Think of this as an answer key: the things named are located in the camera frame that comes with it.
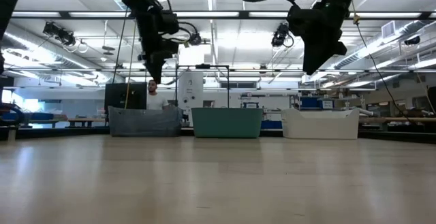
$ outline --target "plastic bin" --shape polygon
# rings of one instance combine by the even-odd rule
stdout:
[[[355,140],[359,128],[359,109],[334,112],[281,112],[283,136],[292,139]]]
[[[258,138],[262,109],[192,108],[193,131],[198,138]]]
[[[109,109],[111,136],[175,137],[181,132],[183,111]]]

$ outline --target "overhead camera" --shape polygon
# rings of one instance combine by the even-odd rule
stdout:
[[[56,40],[59,40],[62,45],[67,47],[76,44],[76,38],[72,31],[66,31],[64,28],[56,26],[53,22],[47,22],[42,33],[49,37],[54,37]]]
[[[281,23],[272,37],[271,45],[275,48],[281,47],[285,44],[286,38],[289,36],[289,29],[287,24]]]
[[[202,38],[199,33],[191,33],[191,37],[189,38],[189,43],[192,46],[199,46],[202,44]]]

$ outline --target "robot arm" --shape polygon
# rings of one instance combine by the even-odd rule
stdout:
[[[291,7],[287,17],[289,30],[301,36],[305,43],[303,70],[307,74],[313,74],[334,54],[347,54],[347,48],[339,39],[351,3],[352,0],[321,0],[313,9]]]
[[[163,39],[159,33],[178,32],[177,15],[164,11],[158,0],[122,0],[136,18],[143,53],[138,57],[150,75],[161,82],[165,59],[178,52],[178,43]]]
[[[18,0],[0,0],[0,42]],[[158,0],[122,0],[136,18],[143,53],[140,60],[153,79],[160,83],[164,59],[171,58],[178,52],[179,43],[163,39],[162,33],[178,32],[177,15],[164,11]],[[0,74],[3,73],[4,58],[0,53]]]

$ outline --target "man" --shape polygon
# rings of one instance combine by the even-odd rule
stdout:
[[[156,92],[157,83],[154,80],[149,82],[149,96],[147,97],[147,110],[162,110],[169,108],[168,101]]]

